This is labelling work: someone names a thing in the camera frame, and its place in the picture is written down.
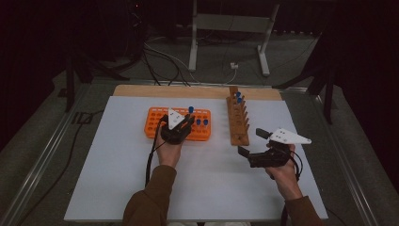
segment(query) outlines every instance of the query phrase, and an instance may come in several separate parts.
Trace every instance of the hand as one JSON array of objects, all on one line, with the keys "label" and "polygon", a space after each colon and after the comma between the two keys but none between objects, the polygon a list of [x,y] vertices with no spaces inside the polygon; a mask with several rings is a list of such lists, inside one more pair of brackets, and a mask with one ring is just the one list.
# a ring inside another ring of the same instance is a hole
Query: hand
[{"label": "hand", "polygon": [[182,145],[182,143],[177,145],[166,143],[162,139],[161,129],[159,129],[158,137],[155,144],[155,147],[159,147],[156,150],[156,153],[158,154],[159,165],[166,165],[176,168],[176,165],[180,159]]},{"label": "hand", "polygon": [[[290,150],[295,151],[295,145],[289,144]],[[292,160],[277,168],[265,168],[267,174],[273,175],[276,180],[279,193],[284,200],[296,200],[302,198],[302,192],[299,188],[298,182],[295,176],[295,165]]]}]

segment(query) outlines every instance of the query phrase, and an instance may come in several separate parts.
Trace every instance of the wooden test tube rack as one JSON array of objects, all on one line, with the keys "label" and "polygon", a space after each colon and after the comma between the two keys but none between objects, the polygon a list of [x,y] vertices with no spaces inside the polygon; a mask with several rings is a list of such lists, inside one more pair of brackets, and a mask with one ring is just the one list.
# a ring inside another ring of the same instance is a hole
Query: wooden test tube rack
[{"label": "wooden test tube rack", "polygon": [[247,118],[245,96],[242,96],[241,103],[238,103],[235,95],[237,92],[238,87],[230,87],[230,96],[226,98],[229,113],[231,145],[248,146],[249,137],[247,131],[249,128],[249,118]]}]

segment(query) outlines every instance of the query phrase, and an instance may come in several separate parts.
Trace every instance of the sleeve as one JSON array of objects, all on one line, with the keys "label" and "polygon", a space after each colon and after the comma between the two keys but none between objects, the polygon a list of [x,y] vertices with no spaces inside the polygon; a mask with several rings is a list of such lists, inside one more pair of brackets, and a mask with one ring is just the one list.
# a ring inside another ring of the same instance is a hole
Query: sleeve
[{"label": "sleeve", "polygon": [[297,200],[285,201],[285,207],[294,226],[324,225],[308,196]]},{"label": "sleeve", "polygon": [[167,225],[169,197],[176,173],[169,166],[156,167],[146,188],[135,193],[127,203],[122,225]]}]

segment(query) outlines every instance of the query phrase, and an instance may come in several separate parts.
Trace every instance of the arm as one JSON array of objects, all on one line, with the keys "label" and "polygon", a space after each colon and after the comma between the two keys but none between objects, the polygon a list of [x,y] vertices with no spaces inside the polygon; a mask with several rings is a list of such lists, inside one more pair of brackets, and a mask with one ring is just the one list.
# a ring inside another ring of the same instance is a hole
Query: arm
[{"label": "arm", "polygon": [[167,225],[169,197],[176,177],[176,165],[182,144],[164,144],[161,136],[156,140],[159,165],[144,190],[135,193],[126,205],[122,225]]},{"label": "arm", "polygon": [[[290,150],[294,152],[295,145],[290,145]],[[293,225],[324,225],[323,221],[317,216],[309,197],[303,197],[295,177],[295,167],[292,161],[288,161],[282,167],[266,168],[266,172],[275,178],[279,193],[285,200],[285,206]]]}]

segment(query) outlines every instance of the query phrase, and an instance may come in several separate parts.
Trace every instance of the white tabletop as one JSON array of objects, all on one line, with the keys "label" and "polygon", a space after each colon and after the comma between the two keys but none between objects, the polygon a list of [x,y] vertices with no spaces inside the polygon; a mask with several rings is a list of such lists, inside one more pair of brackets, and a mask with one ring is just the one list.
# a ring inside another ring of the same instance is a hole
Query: white tabletop
[{"label": "white tabletop", "polygon": [[[73,192],[65,220],[120,221],[131,196],[144,188],[152,140],[144,134],[152,106],[189,107],[212,112],[208,141],[186,141],[170,197],[169,221],[257,221],[279,219],[284,200],[264,169],[252,169],[230,144],[225,100],[153,97],[110,97],[85,166]],[[247,100],[249,140],[254,153],[267,140],[256,128],[296,132],[283,101]],[[299,185],[309,195],[320,218],[327,218],[317,185],[300,145],[296,152],[304,169]],[[152,161],[158,163],[156,155]]]}]

